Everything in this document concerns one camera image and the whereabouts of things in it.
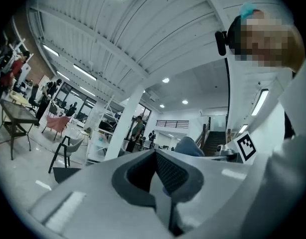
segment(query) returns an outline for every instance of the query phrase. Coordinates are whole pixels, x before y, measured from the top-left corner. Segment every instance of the red clothing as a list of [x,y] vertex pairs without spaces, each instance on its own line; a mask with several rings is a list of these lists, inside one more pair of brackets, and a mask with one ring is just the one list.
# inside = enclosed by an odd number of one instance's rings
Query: red clothing
[[14,76],[17,75],[20,69],[22,68],[22,66],[23,63],[21,59],[14,61],[14,63],[11,66],[11,70],[0,78],[0,82],[2,83],[2,85],[9,86],[11,73],[13,73]]

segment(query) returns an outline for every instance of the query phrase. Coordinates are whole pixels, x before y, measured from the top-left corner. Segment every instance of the staircase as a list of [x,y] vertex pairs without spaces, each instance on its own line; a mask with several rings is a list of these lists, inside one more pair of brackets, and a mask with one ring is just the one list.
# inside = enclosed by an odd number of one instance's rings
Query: staircase
[[216,148],[220,144],[226,144],[225,132],[211,131],[203,147],[203,152],[205,156],[206,157],[214,156]]

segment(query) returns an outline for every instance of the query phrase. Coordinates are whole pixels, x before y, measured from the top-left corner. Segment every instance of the pink chair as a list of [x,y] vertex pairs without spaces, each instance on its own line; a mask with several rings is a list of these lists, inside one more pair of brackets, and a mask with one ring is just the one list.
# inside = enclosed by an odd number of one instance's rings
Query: pink chair
[[55,134],[55,137],[53,139],[55,140],[58,133],[61,133],[61,137],[62,137],[62,131],[64,130],[64,127],[65,125],[67,125],[69,120],[70,118],[67,116],[52,118],[51,116],[47,115],[47,125],[45,126],[44,130],[46,129],[46,127],[50,128],[50,131],[52,129],[56,130],[57,133]]

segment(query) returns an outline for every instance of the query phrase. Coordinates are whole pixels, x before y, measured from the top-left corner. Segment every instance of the black hair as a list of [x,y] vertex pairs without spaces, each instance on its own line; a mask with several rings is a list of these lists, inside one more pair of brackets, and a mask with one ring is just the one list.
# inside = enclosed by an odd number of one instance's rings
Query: black hair
[[233,54],[241,55],[241,16],[237,16],[230,25],[227,32],[226,45],[231,49]]
[[27,59],[30,57],[30,52],[25,50],[23,53],[23,56],[27,57]]

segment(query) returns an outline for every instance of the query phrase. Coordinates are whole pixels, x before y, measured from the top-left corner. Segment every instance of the tiled floor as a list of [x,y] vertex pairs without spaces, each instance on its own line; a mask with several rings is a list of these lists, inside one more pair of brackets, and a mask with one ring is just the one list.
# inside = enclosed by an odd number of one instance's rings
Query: tiled floor
[[[26,210],[43,194],[58,185],[54,180],[53,171],[48,174],[54,155],[50,150],[53,143],[60,142],[63,138],[58,135],[53,141],[55,131],[50,132],[46,129],[43,134],[41,133],[45,126],[45,118],[41,119],[40,124],[40,128],[33,126],[29,133],[31,151],[29,151],[27,137],[20,137],[14,141],[14,160],[10,159],[10,141],[8,141],[10,136],[3,127],[0,130],[0,183],[10,193],[10,196]],[[23,127],[26,130],[29,129],[27,124],[24,124]],[[68,135],[76,138],[79,130],[80,128],[76,125],[68,124],[68,128],[63,132],[63,137]],[[83,168],[86,148],[86,146],[81,146],[78,152],[71,156],[71,167]],[[58,157],[54,166],[64,167],[63,158]]]

